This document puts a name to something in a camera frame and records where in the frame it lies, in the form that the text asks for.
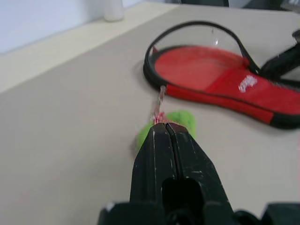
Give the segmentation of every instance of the red slipper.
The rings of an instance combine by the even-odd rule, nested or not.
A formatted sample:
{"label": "red slipper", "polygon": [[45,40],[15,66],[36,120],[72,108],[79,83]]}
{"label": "red slipper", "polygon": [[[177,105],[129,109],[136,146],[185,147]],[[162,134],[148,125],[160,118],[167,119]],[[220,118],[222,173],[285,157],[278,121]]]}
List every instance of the red slipper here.
{"label": "red slipper", "polygon": [[[208,26],[230,36],[242,56],[218,45],[173,45],[160,50],[154,47],[169,33],[193,25]],[[219,37],[213,37],[211,43],[222,42]],[[167,86],[168,95],[229,108],[278,128],[298,128],[299,82],[280,77],[300,65],[299,45],[287,52],[268,61],[261,70],[232,31],[210,22],[187,22],[170,28],[150,45],[144,74],[154,87]]]}

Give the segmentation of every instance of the green plush toy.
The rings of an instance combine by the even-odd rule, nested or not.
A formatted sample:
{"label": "green plush toy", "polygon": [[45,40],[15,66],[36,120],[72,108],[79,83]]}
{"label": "green plush toy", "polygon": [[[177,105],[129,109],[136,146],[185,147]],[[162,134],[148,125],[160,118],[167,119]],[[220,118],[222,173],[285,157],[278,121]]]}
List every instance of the green plush toy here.
{"label": "green plush toy", "polygon": [[[191,136],[195,139],[195,119],[189,111],[180,110],[176,112],[170,112],[166,115],[166,118],[174,123],[184,126],[191,134]],[[153,125],[154,122],[148,123],[137,135],[136,146],[138,150],[141,149],[142,144],[146,140],[148,132]]]}

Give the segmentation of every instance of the red insole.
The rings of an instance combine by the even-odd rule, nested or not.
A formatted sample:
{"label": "red insole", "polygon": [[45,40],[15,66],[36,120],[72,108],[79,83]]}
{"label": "red insole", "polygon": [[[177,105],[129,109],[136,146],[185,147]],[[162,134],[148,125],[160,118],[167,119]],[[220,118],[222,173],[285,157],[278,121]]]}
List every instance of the red insole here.
{"label": "red insole", "polygon": [[205,90],[225,71],[243,66],[243,58],[213,47],[183,46],[171,49],[155,61],[156,72],[169,83]]}

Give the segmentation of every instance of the table surface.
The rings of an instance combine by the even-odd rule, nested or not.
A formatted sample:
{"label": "table surface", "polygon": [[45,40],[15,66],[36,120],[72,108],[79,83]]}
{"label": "table surface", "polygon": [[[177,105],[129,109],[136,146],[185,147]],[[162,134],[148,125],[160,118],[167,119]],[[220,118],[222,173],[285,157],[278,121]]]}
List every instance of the table surface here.
{"label": "table surface", "polygon": [[[136,15],[150,5],[164,11],[97,44],[76,43],[80,50],[53,59],[55,66],[34,70],[22,64],[23,80],[17,79],[19,70],[6,67],[16,79],[0,95],[1,224],[96,224],[105,204],[128,201],[134,137],[148,122],[157,96],[143,77],[143,57],[162,31],[188,20],[220,23],[262,65],[294,44],[291,33],[300,21],[288,12],[151,3],[137,6]],[[18,53],[10,55],[10,67],[18,67],[22,53],[11,53]],[[227,109],[171,97],[163,107],[193,113],[196,140],[214,162],[234,210],[260,216],[268,202],[299,201],[297,130],[278,130]]]}

